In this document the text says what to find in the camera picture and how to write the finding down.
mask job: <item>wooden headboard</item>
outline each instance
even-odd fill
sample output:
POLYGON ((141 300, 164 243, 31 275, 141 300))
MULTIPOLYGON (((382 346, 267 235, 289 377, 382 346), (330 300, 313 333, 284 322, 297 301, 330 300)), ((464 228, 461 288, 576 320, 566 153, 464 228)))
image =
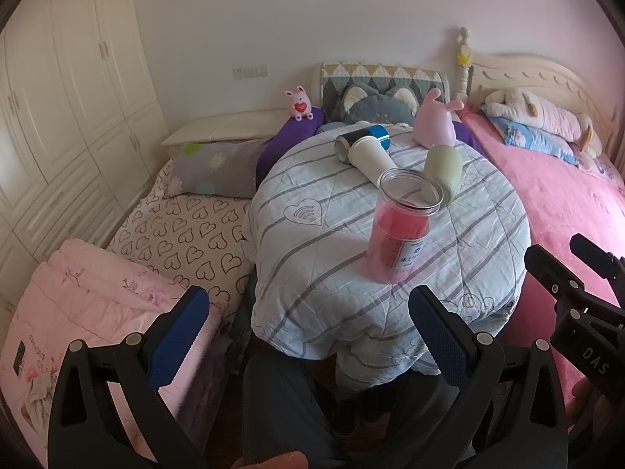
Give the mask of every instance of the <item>wooden headboard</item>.
POLYGON ((568 68, 536 55, 473 52, 467 28, 460 29, 457 65, 453 98, 479 107, 495 90, 528 88, 568 111, 588 114, 601 137, 605 153, 614 160, 621 145, 618 139, 621 115, 617 108, 606 111, 598 104, 585 81, 568 68))

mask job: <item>round table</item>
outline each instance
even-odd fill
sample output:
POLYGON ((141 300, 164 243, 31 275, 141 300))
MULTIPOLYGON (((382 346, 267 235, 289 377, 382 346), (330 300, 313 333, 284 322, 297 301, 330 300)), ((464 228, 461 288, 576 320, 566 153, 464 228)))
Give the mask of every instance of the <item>round table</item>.
MULTIPOLYGON (((525 276, 530 244, 523 205, 508 180, 461 142, 457 196, 432 230, 405 282, 367 276, 365 254, 377 189, 334 156, 334 138, 356 124, 311 137, 282 157, 260 185, 243 224, 246 256, 258 284, 252 329, 297 358, 337 354, 337 384, 363 390, 409 368, 438 373, 412 323, 411 290, 427 285, 474 331, 496 335, 509 319, 525 276)), ((427 150, 411 129, 389 127, 399 167, 423 170, 427 150)))

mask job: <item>pink bedspread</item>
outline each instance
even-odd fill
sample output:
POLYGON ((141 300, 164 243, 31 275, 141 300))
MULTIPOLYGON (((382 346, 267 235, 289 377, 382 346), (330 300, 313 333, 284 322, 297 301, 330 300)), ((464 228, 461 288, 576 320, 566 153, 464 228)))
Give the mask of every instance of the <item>pink bedspread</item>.
MULTIPOLYGON (((2 347, 0 388, 26 442, 44 466, 54 386, 68 344, 77 338, 92 347, 117 344, 128 333, 143 333, 158 315, 171 310, 184 291, 180 284, 144 266, 76 239, 66 241, 37 267, 2 347)), ((211 305, 208 320, 174 381, 159 390, 174 416, 220 326, 221 313, 221 307, 211 305)), ((109 386, 133 446, 150 456, 120 385, 109 386)))
MULTIPOLYGON (((461 120, 483 146, 488 158, 508 178, 529 219, 532 244, 540 244, 568 266, 591 294, 616 304, 607 281, 599 278, 569 249, 571 236, 581 233, 606 251, 625 256, 625 195, 602 179, 562 160, 506 146, 490 121, 464 111, 461 120)), ((537 338, 549 340, 555 325, 554 299, 527 275, 521 299, 504 329, 510 344, 527 346, 537 338)), ((564 399, 580 372, 556 355, 564 399)))

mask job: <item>hand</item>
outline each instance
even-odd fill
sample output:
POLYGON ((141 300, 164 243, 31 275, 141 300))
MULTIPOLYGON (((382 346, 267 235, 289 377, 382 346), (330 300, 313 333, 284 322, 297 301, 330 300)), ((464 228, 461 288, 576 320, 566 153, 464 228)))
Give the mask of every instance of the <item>hand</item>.
POLYGON ((301 452, 293 451, 271 458, 262 464, 246 465, 241 469, 308 469, 308 461, 301 452))
MULTIPOLYGON (((566 406, 568 426, 574 425, 577 420, 579 420, 594 390, 595 387, 586 377, 579 380, 575 386, 573 386, 573 400, 566 406)), ((593 437, 597 438, 605 427, 607 427, 607 424, 610 423, 614 415, 614 409, 615 406, 609 402, 605 396, 601 395, 593 411, 593 437)))

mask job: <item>pink liquid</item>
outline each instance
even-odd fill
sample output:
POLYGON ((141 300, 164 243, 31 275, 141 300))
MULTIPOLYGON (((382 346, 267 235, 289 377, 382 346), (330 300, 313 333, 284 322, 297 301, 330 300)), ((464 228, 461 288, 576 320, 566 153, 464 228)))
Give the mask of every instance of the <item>pink liquid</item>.
POLYGON ((371 278, 383 284, 396 284, 408 278, 429 229, 429 217, 415 216, 381 203, 374 214, 367 248, 371 278))

